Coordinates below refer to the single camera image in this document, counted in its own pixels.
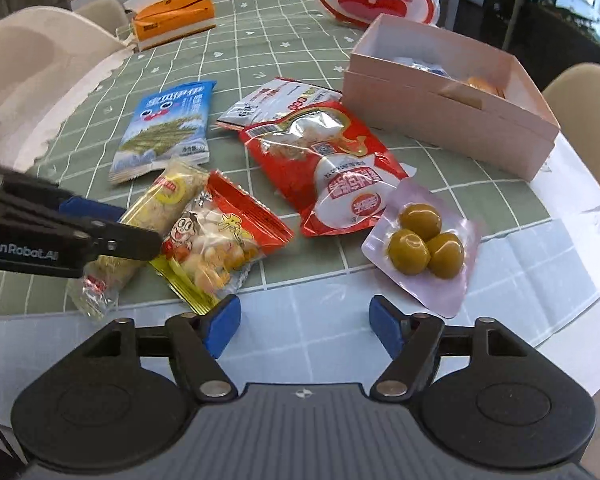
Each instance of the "purple snack package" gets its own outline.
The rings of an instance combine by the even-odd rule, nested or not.
[[[451,280],[442,280],[425,269],[416,276],[407,276],[397,270],[387,255],[391,236],[400,229],[398,216],[411,204],[429,204],[442,218],[442,233],[454,233],[464,246],[464,263],[460,273]],[[476,222],[469,221],[446,206],[429,190],[405,178],[389,196],[382,218],[362,245],[363,254],[395,283],[411,294],[429,310],[442,317],[458,314],[467,292],[469,278],[474,270],[475,257],[482,236]]]

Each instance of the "ribbed gray surface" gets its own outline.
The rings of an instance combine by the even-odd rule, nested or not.
[[[30,468],[25,480],[78,478]],[[423,436],[411,414],[372,402],[356,384],[253,384],[240,400],[200,410],[159,457],[85,480],[592,480],[566,465],[533,474],[471,467]]]

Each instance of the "orange tissue package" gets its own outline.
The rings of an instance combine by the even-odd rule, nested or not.
[[[211,0],[162,0],[138,12],[133,23],[142,51],[215,27],[216,12]]]

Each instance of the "red and yellow snack bag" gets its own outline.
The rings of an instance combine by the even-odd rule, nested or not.
[[[184,209],[152,266],[198,314],[238,291],[251,265],[284,247],[291,230],[218,171]]]
[[[373,227],[407,177],[382,142],[337,102],[248,126],[240,140],[300,213],[306,236]]]

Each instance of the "green checkered tablecloth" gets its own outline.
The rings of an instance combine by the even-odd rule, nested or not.
[[[224,171],[268,205],[289,227],[299,217],[276,193],[245,147],[214,121],[230,105],[277,75],[340,89],[349,52],[361,32],[337,25],[314,0],[222,0],[218,26],[208,32],[134,54],[62,124],[48,153],[30,170],[93,200],[128,207],[155,179],[121,186],[107,176],[120,138],[139,101],[177,84],[215,79],[206,168]],[[548,213],[520,179],[471,159],[424,145],[409,132],[377,132],[415,179],[452,208],[487,226],[490,237],[547,220]],[[284,250],[254,266],[246,290],[335,276],[369,266],[360,245],[367,232],[339,237],[298,235]],[[0,316],[73,310],[66,280],[0,272]],[[120,305],[173,301],[162,278],[145,267],[123,291]]]

